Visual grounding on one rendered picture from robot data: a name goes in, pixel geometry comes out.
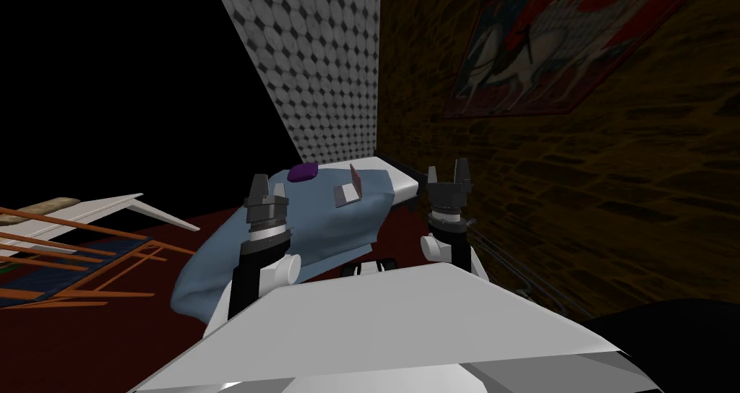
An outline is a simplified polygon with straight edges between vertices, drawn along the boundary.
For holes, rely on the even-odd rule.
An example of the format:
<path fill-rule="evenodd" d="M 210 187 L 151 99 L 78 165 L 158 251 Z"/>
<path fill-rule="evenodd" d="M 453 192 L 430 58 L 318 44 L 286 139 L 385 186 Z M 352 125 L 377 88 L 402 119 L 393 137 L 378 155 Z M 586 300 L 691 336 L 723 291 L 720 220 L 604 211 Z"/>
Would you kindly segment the white table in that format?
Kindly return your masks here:
<path fill-rule="evenodd" d="M 52 212 L 50 217 L 74 221 L 76 223 L 89 224 L 123 209 L 129 209 L 134 212 L 189 229 L 190 231 L 199 230 L 195 225 L 141 202 L 138 199 L 140 196 L 142 196 L 142 193 L 81 202 L 71 207 Z M 49 241 L 52 238 L 68 233 L 71 230 L 72 228 L 67 225 L 44 223 L 39 220 L 28 220 L 17 225 L 0 226 L 0 231 L 4 233 L 36 238 L 42 241 Z"/>

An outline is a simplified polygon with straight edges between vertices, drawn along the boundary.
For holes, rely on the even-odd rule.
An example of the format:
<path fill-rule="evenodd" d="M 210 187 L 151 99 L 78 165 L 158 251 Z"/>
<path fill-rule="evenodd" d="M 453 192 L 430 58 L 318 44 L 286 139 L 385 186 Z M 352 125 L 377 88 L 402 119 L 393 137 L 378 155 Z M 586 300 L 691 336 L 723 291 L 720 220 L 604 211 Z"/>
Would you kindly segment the pink open book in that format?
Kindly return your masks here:
<path fill-rule="evenodd" d="M 361 177 L 357 169 L 352 164 L 349 164 L 349 171 L 350 182 L 337 185 L 333 189 L 335 206 L 337 208 L 359 202 L 363 196 Z"/>

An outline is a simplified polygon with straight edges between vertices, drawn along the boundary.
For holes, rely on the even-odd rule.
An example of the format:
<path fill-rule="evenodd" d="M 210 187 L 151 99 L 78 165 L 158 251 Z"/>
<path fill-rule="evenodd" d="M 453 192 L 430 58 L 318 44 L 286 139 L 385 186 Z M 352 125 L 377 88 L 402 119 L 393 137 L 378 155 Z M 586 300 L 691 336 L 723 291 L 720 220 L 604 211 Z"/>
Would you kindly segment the red framed horse picture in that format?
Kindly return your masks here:
<path fill-rule="evenodd" d="M 443 116 L 565 114 L 687 0 L 491 0 Z"/>

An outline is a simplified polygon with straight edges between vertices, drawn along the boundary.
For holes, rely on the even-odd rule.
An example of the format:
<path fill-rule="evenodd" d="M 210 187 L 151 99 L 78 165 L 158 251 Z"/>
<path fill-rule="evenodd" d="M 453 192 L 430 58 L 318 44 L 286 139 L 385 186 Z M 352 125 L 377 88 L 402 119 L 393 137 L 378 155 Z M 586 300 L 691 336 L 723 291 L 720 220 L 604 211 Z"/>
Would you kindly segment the white bed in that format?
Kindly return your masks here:
<path fill-rule="evenodd" d="M 407 207 L 409 212 L 414 212 L 417 209 L 421 195 L 426 189 L 427 175 L 425 173 L 380 154 L 355 160 L 321 164 L 319 169 L 348 169 L 350 165 L 359 170 L 387 171 L 395 193 L 392 208 L 396 210 Z"/>

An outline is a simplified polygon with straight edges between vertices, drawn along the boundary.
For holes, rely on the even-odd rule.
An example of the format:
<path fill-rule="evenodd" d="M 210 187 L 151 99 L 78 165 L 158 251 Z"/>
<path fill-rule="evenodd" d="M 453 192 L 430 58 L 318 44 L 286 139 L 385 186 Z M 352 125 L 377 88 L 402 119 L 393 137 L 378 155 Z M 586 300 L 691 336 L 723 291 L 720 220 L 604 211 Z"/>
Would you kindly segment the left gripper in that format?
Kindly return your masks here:
<path fill-rule="evenodd" d="M 244 200 L 246 223 L 286 224 L 289 199 L 285 195 L 284 183 L 276 183 L 270 195 L 269 177 L 267 174 L 255 174 Z"/>

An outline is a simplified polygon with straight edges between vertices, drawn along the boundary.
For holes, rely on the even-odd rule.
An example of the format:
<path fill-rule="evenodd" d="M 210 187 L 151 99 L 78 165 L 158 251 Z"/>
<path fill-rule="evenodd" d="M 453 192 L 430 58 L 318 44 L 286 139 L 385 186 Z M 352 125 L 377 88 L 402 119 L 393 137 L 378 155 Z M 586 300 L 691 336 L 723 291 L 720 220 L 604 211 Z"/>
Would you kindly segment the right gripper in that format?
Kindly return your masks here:
<path fill-rule="evenodd" d="M 426 189 L 432 206 L 461 208 L 467 205 L 467 195 L 472 190 L 467 158 L 455 161 L 454 183 L 438 182 L 435 166 L 429 166 Z"/>

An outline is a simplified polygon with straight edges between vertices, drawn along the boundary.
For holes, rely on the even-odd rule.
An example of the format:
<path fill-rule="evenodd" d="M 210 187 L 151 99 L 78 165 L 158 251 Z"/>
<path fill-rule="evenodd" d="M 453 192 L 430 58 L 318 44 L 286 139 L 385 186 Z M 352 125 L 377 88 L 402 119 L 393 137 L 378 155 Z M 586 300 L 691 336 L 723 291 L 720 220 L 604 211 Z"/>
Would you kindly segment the orange wooden rack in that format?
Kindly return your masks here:
<path fill-rule="evenodd" d="M 25 258 L 6 257 L 5 263 L 34 266 L 30 274 L 0 285 L 0 310 L 104 306 L 110 298 L 150 298 L 152 293 L 107 291 L 106 286 L 148 260 L 161 261 L 163 250 L 192 255 L 192 251 L 151 237 L 125 233 L 47 215 L 0 207 L 0 214 L 38 220 L 70 228 L 89 229 L 116 236 L 104 249 L 71 246 L 27 236 L 0 232 L 0 237 L 32 248 L 0 245 L 0 249 L 25 253 Z"/>

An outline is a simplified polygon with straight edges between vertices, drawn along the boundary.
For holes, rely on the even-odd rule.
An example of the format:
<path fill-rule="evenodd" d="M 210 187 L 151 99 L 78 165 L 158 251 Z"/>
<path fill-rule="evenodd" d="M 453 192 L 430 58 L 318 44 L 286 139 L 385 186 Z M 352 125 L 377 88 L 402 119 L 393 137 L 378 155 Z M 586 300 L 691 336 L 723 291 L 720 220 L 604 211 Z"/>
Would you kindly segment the blue blanket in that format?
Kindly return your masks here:
<path fill-rule="evenodd" d="M 287 226 L 292 231 L 288 252 L 301 256 L 302 280 L 321 274 L 316 264 L 326 259 L 326 269 L 331 269 L 338 265 L 334 256 L 349 259 L 349 252 L 360 256 L 369 251 L 394 203 L 387 171 L 360 170 L 361 201 L 343 207 L 336 207 L 333 190 L 349 182 L 348 169 L 320 169 L 315 178 L 301 183 L 289 182 L 287 175 L 281 171 L 269 183 L 285 185 Z M 169 303 L 176 313 L 210 321 L 238 264 L 240 245 L 249 236 L 246 216 L 246 208 L 238 208 L 183 267 Z"/>

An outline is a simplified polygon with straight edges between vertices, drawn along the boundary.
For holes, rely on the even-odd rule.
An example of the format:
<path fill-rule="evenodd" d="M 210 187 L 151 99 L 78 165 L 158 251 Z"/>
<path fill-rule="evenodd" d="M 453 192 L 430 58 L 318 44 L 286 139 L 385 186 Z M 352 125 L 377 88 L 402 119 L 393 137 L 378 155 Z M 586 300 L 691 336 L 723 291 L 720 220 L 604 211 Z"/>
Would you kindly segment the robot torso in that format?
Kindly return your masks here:
<path fill-rule="evenodd" d="M 589 329 L 451 264 L 276 288 L 141 393 L 645 393 Z"/>

